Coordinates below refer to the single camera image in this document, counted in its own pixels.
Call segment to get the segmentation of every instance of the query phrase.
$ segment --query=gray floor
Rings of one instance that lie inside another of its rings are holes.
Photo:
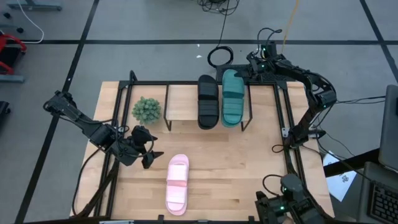
[[[21,26],[22,39],[37,39],[40,33],[19,11],[0,1],[12,20],[0,23]],[[395,0],[366,0],[385,40],[398,40]],[[28,12],[45,31],[45,40],[79,40],[93,0],[63,1],[61,12]],[[294,0],[245,1],[226,20],[224,39],[255,39],[261,27],[284,29]],[[187,40],[218,39],[223,16],[203,12],[189,0],[100,0],[87,39],[89,40]],[[377,40],[358,0],[307,0],[299,6],[290,40]],[[81,53],[70,92],[82,111],[93,116],[101,82],[127,79],[131,69],[139,80],[196,80],[215,75],[207,64],[212,44],[100,45],[86,44]],[[246,63],[255,45],[229,45],[234,63]],[[13,112],[0,133],[0,224],[15,219],[35,162],[49,128],[51,116],[43,103],[62,89],[76,52],[75,44],[28,45],[16,70],[24,84],[0,83],[0,100]],[[398,46],[389,45],[398,60]],[[326,76],[336,87],[339,100],[384,95],[388,84],[397,84],[379,45],[287,45],[285,56],[294,64]],[[215,63],[227,55],[218,52]],[[377,148],[380,141],[383,104],[336,105],[323,128],[354,154]],[[59,122],[26,221],[66,218],[70,212],[87,140],[71,124]],[[349,157],[337,142],[324,137],[322,144],[335,154]],[[342,203],[333,199],[336,216],[355,217],[360,179]]]

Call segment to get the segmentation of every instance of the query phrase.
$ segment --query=black slide sandal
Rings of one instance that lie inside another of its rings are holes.
[[[208,130],[217,125],[220,117],[218,106],[218,85],[209,75],[202,75],[198,80],[198,125]]]

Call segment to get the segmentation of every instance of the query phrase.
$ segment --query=teal slide sandal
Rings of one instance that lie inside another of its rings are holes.
[[[243,117],[244,83],[241,77],[235,77],[236,73],[228,69],[223,75],[221,122],[228,128],[237,126]]]

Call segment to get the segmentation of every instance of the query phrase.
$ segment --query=black cable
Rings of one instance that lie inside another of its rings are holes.
[[[127,126],[127,125],[120,126],[119,128],[123,128],[123,133],[126,133],[126,132],[130,131],[130,127]]]
[[[318,145],[319,145],[319,138],[318,138],[318,135],[316,136],[316,139],[317,139],[317,143],[318,143]],[[323,148],[323,147],[319,147],[319,150],[321,151],[321,152],[323,152],[323,153],[325,153],[325,154],[330,154],[330,152],[329,151],[327,151],[325,148]],[[339,155],[336,155],[336,154],[334,154],[335,156],[337,156],[337,157],[339,157],[340,159],[347,159],[347,158],[345,158],[345,157],[343,157],[343,156],[339,156]]]
[[[87,124],[102,124],[102,123],[107,123],[107,122],[113,121],[113,119],[107,119],[105,121],[86,121],[85,119],[80,118],[80,117],[78,117],[78,119]]]
[[[216,14],[222,14],[224,16],[230,16],[232,15],[236,9],[238,8],[240,0],[236,0],[236,5],[234,7],[225,9],[220,7],[226,2],[227,0],[198,0],[197,3],[199,6],[201,6],[203,12],[211,12],[211,13],[216,13]]]
[[[323,128],[322,128],[322,126],[319,124],[318,125],[318,127],[321,129],[321,130],[323,130]],[[337,139],[335,139],[335,138],[333,138],[330,134],[328,134],[327,132],[325,132],[326,133],[326,135],[327,136],[329,136],[329,138],[331,138],[332,140],[334,140],[334,141],[336,141],[336,142],[338,142],[338,143],[340,143],[352,156],[355,156],[349,149],[348,149],[348,147],[346,146],[346,145],[344,145],[341,141],[339,141],[339,140],[337,140]]]
[[[226,10],[227,10],[227,12],[228,12],[228,6],[229,6],[229,0],[228,0],[227,5],[226,5]],[[207,55],[207,62],[208,62],[209,65],[212,66],[213,68],[216,68],[217,66],[219,66],[219,65],[215,65],[215,64],[213,64],[213,62],[211,62],[211,55],[212,55],[214,52],[216,52],[217,50],[226,50],[227,52],[229,52],[229,60],[228,60],[226,63],[222,64],[222,65],[230,65],[230,64],[232,63],[232,61],[234,60],[234,52],[232,51],[232,48],[231,48],[231,47],[228,47],[228,46],[222,46],[222,47],[220,47],[221,40],[222,40],[222,38],[223,38],[224,27],[225,27],[225,21],[226,21],[226,16],[227,16],[227,15],[228,15],[227,13],[224,15],[223,28],[222,28],[222,30],[221,30],[221,35],[220,35],[220,39],[219,39],[219,41],[218,41],[218,44],[217,44],[217,46],[216,46],[213,50],[211,50],[211,51],[209,52],[209,54]]]
[[[275,148],[276,146],[282,146],[282,149],[279,150],[279,151],[275,151],[274,148]],[[271,148],[271,150],[272,150],[273,153],[280,153],[280,152],[282,152],[282,151],[284,150],[284,146],[281,145],[281,144],[276,144],[276,145],[274,145],[274,146]]]
[[[365,175],[363,175],[362,173],[358,172],[356,169],[354,169],[353,167],[351,167],[350,165],[348,165],[344,160],[338,158],[337,156],[335,156],[334,154],[328,152],[319,142],[319,139],[317,138],[317,142],[318,145],[320,146],[321,149],[323,149],[327,154],[333,156],[334,158],[338,159],[344,166],[346,166],[347,168],[349,168],[351,171],[354,171],[355,173],[359,174],[360,176],[362,176],[363,178],[367,179],[368,181],[374,183],[375,181],[370,179],[369,177],[366,177]]]
[[[315,149],[312,149],[312,148],[307,147],[307,146],[304,146],[304,145],[301,145],[301,146],[304,147],[304,148],[306,148],[306,149],[309,149],[309,150],[311,150],[311,151],[316,152],[320,157],[322,157],[322,154],[321,154],[320,152],[316,151]]]
[[[275,34],[275,33],[279,34],[279,33],[282,32],[281,29],[274,30],[274,29],[271,29],[271,28],[268,28],[268,27],[262,28],[262,29],[258,32],[258,34],[257,34],[257,50],[256,50],[256,53],[253,53],[253,56],[256,56],[256,55],[259,53],[259,51],[260,51],[260,33],[261,33],[261,31],[263,31],[263,30],[270,30],[270,31],[272,31],[271,34],[269,34],[269,36],[268,36],[268,38],[267,38],[266,46],[268,45],[268,41],[269,41],[269,39],[272,37],[273,34]]]
[[[119,121],[118,121],[118,119],[115,120],[115,123],[116,123],[116,132],[115,132],[116,145],[119,148],[119,152],[123,152],[123,149],[120,147],[120,144],[119,144]]]
[[[355,156],[355,155],[348,149],[348,147],[347,147],[346,145],[344,145],[341,141],[339,141],[339,140],[337,140],[337,139],[331,137],[330,134],[328,134],[327,132],[326,132],[326,135],[329,136],[329,138],[331,138],[332,140],[334,140],[334,141],[340,143],[352,156]]]
[[[376,102],[367,102],[367,103],[357,103],[357,102],[352,102],[352,103],[344,103],[344,104],[349,104],[349,105],[354,105],[354,104],[360,104],[360,105],[366,105],[366,104],[375,104],[375,103],[383,103],[385,102],[385,100],[381,100],[381,101],[376,101]]]
[[[362,100],[375,100],[375,99],[380,99],[380,98],[385,98],[385,97],[386,96],[374,96],[374,97],[360,98],[360,99],[355,99],[355,100],[345,100],[345,101],[338,100],[336,103],[357,103]]]
[[[77,191],[79,190],[79,184],[80,184],[80,178],[81,178],[81,174],[83,173],[83,169],[85,168],[85,166],[87,165],[87,162],[93,157],[95,156],[95,154],[97,154],[97,152],[99,152],[100,149],[97,149],[95,152],[93,152],[87,159],[86,161],[83,163],[80,172],[79,172],[79,176],[77,178],[77,183],[76,183],[76,189],[75,189],[75,193],[73,194],[73,200],[72,200],[72,212],[74,215],[76,215],[76,210],[75,210],[75,200],[76,200],[76,195],[77,195]]]
[[[328,115],[328,113],[330,112],[330,110],[332,109],[333,106],[334,106],[334,105],[331,105],[331,106],[329,107],[329,110],[328,110],[328,111],[326,112],[326,114],[323,116],[322,120],[321,120],[317,125],[315,125],[314,128],[318,128],[319,125],[322,124],[323,120],[326,118],[326,116]]]
[[[269,174],[269,175],[266,175],[266,176],[262,179],[262,186],[263,186],[263,188],[264,188],[266,191],[268,191],[270,194],[275,195],[275,196],[279,196],[277,193],[274,193],[274,192],[270,191],[270,190],[266,187],[265,181],[266,181],[266,179],[267,179],[268,177],[279,177],[279,178],[282,178],[282,176],[281,176],[281,175],[277,175],[277,174]]]
[[[69,123],[75,125],[75,123],[74,123],[73,121],[69,120],[69,119],[63,118],[63,117],[61,117],[61,116],[59,116],[58,118],[59,118],[59,119],[62,119],[62,120],[64,120],[64,121],[68,121]]]

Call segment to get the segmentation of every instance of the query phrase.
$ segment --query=keyboard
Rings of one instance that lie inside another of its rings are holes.
[[[398,224],[398,191],[371,183],[368,215],[383,223]]]

